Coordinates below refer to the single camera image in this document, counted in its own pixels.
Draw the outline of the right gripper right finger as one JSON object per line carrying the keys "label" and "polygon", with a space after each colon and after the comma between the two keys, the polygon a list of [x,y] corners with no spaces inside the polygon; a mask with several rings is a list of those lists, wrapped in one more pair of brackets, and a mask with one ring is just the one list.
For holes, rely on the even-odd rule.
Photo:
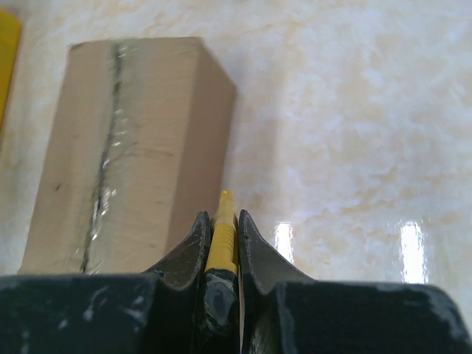
{"label": "right gripper right finger", "polygon": [[314,280],[239,217],[244,353],[469,353],[452,299],[430,285]]}

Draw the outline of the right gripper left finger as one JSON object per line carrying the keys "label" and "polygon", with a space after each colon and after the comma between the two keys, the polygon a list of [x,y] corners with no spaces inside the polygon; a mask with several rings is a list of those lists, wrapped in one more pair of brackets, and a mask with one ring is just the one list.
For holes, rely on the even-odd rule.
{"label": "right gripper left finger", "polygon": [[1,278],[3,353],[191,353],[209,251],[200,212],[170,253],[142,273]]}

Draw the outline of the yellow utility knife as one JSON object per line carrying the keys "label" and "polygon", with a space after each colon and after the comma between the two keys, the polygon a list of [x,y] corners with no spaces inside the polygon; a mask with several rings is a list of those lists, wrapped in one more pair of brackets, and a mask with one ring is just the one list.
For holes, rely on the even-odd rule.
{"label": "yellow utility knife", "polygon": [[234,197],[230,190],[223,190],[212,219],[212,241],[204,270],[204,323],[216,336],[229,336],[237,315],[236,243]]}

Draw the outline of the brown cardboard express box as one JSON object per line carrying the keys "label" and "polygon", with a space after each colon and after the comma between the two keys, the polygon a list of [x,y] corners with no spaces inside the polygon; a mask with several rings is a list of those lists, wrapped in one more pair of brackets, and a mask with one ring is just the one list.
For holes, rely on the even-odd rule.
{"label": "brown cardboard express box", "polygon": [[236,96],[197,37],[73,46],[20,273],[155,264],[217,209]]}

